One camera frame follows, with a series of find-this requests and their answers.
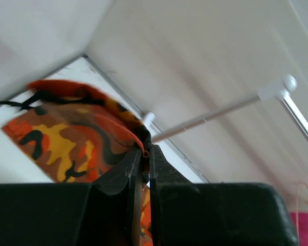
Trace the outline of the orange camouflage trousers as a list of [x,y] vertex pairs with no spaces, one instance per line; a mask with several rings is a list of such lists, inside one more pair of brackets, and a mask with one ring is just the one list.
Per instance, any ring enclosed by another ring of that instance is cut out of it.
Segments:
[[37,80],[28,88],[33,95],[26,101],[8,102],[23,113],[2,130],[51,183],[92,183],[136,148],[142,152],[143,189],[151,135],[130,111],[98,89],[69,80]]

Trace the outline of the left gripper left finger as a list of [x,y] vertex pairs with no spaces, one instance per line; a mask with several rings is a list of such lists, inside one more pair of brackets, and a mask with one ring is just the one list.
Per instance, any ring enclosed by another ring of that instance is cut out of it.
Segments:
[[92,183],[0,184],[0,245],[138,245],[141,158]]

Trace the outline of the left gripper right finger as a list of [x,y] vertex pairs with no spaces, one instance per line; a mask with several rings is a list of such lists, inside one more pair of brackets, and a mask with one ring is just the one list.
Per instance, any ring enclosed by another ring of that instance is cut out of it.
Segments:
[[297,245],[280,194],[259,182],[192,183],[150,149],[154,245]]

